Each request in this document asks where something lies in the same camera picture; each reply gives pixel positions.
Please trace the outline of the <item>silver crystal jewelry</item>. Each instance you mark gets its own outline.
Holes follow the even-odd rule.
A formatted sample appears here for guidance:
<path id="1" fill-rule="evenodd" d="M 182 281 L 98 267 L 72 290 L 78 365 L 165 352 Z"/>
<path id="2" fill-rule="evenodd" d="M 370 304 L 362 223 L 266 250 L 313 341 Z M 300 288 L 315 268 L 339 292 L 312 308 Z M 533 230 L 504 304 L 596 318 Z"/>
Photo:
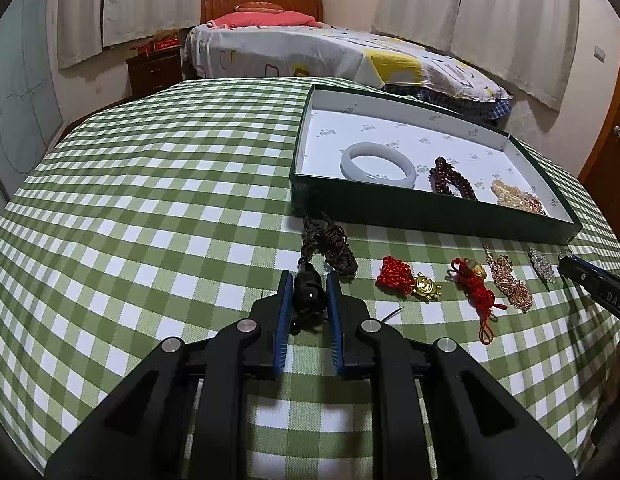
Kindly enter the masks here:
<path id="1" fill-rule="evenodd" d="M 534 247 L 528 248 L 528 257 L 538 277 L 541 278 L 545 284 L 553 284 L 556 280 L 556 276 L 549 259 Z"/>

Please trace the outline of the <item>dark wooden nightstand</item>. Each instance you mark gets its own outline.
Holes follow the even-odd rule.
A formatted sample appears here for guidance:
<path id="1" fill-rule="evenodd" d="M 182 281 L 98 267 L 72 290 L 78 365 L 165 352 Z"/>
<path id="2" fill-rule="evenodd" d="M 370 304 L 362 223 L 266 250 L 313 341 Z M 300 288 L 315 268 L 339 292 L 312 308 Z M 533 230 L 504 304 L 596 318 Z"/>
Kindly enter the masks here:
<path id="1" fill-rule="evenodd" d="M 126 61 L 132 96 L 151 96 L 183 80 L 182 55 L 179 47 L 149 54 L 139 54 Z"/>

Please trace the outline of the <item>wooden headboard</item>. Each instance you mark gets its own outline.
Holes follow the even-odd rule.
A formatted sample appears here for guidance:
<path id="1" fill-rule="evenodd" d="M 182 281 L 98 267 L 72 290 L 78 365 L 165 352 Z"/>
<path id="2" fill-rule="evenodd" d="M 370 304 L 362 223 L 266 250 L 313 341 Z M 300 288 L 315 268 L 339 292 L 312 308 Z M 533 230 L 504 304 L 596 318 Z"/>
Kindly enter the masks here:
<path id="1" fill-rule="evenodd" d="M 308 14 L 319 22 L 323 22 L 324 19 L 323 0 L 200 0 L 200 22 L 221 18 L 225 14 L 234 12 L 237 6 L 255 2 Z"/>

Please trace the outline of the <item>green white-lined tray box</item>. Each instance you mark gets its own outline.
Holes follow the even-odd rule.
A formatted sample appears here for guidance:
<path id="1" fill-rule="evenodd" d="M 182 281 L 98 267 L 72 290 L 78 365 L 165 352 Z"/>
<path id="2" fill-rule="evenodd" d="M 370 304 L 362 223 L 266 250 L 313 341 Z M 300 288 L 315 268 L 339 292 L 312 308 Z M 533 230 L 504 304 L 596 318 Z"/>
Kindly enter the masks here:
<path id="1" fill-rule="evenodd" d="M 347 180 L 341 155 L 360 142 L 396 148 L 410 159 L 413 188 Z M 290 207 L 298 217 L 550 245 L 566 245 L 582 229 L 522 142 L 390 94 L 312 86 L 289 179 Z M 537 196 L 545 216 L 499 206 L 490 188 L 494 179 Z"/>

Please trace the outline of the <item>left white curtain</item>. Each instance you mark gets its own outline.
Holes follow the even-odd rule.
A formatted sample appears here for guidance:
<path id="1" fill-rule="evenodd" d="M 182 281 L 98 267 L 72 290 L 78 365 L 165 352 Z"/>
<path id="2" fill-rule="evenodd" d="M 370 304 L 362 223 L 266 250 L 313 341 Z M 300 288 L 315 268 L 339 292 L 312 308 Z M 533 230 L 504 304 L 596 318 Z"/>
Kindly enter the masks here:
<path id="1" fill-rule="evenodd" d="M 58 67 L 67 70 L 104 48 L 198 21 L 198 0 L 58 0 Z"/>

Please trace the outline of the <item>red knot gold charm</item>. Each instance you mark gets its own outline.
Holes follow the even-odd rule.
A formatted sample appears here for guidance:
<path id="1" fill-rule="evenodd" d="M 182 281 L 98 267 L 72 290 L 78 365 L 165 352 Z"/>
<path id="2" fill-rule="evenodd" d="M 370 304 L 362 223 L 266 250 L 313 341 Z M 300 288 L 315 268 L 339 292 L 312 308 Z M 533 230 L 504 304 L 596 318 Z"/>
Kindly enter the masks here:
<path id="1" fill-rule="evenodd" d="M 441 296 L 441 287 L 435 281 L 421 272 L 414 273 L 407 263 L 391 256 L 383 257 L 376 286 L 384 292 L 414 296 L 426 302 L 438 301 Z"/>

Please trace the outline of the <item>red pillow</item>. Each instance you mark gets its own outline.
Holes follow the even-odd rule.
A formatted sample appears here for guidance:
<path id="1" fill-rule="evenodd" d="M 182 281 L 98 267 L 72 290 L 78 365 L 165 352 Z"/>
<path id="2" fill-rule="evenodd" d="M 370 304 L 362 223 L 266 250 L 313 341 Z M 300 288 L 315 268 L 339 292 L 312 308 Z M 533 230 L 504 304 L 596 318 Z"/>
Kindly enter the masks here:
<path id="1" fill-rule="evenodd" d="M 297 11 L 282 12 L 233 12 L 207 21 L 210 28 L 233 29 L 244 27 L 308 26 L 319 27 L 321 23 L 313 16 Z"/>

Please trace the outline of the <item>rose gold flower jewelry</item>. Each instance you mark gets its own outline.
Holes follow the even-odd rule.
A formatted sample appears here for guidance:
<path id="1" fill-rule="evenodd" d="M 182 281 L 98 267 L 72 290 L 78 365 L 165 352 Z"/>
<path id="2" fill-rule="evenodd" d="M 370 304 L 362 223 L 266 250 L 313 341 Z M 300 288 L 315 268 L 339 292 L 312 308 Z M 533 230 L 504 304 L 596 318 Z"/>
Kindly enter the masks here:
<path id="1" fill-rule="evenodd" d="M 545 216 L 541 200 L 534 194 L 519 190 L 516 186 L 508 185 L 501 179 L 494 179 L 490 188 L 499 206 Z"/>

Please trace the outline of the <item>red items on nightstand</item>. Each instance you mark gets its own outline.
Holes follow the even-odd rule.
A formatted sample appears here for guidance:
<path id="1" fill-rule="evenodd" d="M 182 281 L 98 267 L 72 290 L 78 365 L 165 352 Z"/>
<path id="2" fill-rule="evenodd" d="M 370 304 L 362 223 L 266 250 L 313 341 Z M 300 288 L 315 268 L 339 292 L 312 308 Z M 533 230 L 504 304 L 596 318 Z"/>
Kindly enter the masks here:
<path id="1" fill-rule="evenodd" d="M 130 50 L 134 51 L 137 55 L 149 58 L 152 54 L 178 48 L 180 45 L 179 31 L 176 28 L 172 28 L 158 30 L 151 39 L 143 44 L 136 44 L 136 46 L 131 47 Z"/>

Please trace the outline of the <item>bed with patterned sheet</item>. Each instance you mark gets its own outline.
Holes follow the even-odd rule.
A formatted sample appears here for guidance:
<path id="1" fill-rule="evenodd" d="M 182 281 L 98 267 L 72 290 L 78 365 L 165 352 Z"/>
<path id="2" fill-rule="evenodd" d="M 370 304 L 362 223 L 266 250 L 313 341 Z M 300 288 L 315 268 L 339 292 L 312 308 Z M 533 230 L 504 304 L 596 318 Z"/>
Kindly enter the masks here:
<path id="1" fill-rule="evenodd" d="M 200 78 L 336 77 L 496 124 L 512 96 L 451 55 L 372 32 L 323 25 L 214 28 L 188 32 L 184 61 Z"/>

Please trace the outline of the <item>right white curtain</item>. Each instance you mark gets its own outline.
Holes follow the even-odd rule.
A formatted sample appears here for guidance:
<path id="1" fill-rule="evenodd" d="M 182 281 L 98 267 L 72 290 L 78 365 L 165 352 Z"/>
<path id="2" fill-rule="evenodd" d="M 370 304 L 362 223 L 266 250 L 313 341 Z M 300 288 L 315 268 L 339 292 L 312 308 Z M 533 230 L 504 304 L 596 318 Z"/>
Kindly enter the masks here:
<path id="1" fill-rule="evenodd" d="M 451 53 L 559 110 L 579 0 L 379 0 L 376 32 Z"/>

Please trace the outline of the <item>brown wooden door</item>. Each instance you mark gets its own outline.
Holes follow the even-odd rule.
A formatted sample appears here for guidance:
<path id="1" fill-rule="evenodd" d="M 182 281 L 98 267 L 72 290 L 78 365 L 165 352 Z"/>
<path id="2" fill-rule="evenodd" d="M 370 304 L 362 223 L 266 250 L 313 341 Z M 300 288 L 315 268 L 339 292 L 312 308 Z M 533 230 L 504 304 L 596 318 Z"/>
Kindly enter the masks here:
<path id="1" fill-rule="evenodd" d="M 578 179 L 608 220 L 620 220 L 620 62 L 603 127 Z"/>

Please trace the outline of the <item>white curtain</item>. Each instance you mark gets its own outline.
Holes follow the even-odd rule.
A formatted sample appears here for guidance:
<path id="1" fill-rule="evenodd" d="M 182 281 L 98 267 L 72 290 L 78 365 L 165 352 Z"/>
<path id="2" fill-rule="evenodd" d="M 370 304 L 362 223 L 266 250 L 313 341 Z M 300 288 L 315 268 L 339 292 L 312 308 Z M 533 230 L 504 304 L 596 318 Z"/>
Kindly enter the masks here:
<path id="1" fill-rule="evenodd" d="M 67 70 L 104 48 L 198 21 L 198 0 L 58 0 L 58 67 Z"/>
<path id="2" fill-rule="evenodd" d="M 379 0 L 376 32 L 451 53 L 559 110 L 579 0 Z"/>

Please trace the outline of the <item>white jade bangle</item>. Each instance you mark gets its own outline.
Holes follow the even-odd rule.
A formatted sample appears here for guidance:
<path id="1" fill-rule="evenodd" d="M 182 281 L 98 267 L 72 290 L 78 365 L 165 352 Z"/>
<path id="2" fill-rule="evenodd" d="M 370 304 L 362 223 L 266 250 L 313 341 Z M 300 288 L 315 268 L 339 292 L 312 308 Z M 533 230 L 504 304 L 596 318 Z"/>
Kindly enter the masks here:
<path id="1" fill-rule="evenodd" d="M 360 142 L 348 146 L 340 159 L 343 176 L 353 182 L 413 188 L 416 168 L 396 148 L 379 143 Z"/>

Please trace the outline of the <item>green checkered tablecloth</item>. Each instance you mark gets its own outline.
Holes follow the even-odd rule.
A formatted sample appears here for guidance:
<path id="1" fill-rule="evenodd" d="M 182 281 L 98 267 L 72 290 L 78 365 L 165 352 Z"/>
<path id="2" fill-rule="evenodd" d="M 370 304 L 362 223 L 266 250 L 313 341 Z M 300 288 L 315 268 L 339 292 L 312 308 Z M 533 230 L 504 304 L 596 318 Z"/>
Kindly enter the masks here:
<path id="1" fill-rule="evenodd" d="M 0 216 L 0 428 L 35 471 L 163 338 L 241 318 L 299 258 L 289 169 L 311 82 L 191 80 L 97 114 L 46 156 Z M 545 286 L 524 245 L 346 226 L 347 289 L 410 338 L 450 336 L 577 463 L 620 322 L 574 285 Z M 374 284 L 394 256 L 443 281 L 456 257 L 510 257 L 534 307 L 492 344 L 462 292 L 399 301 Z"/>

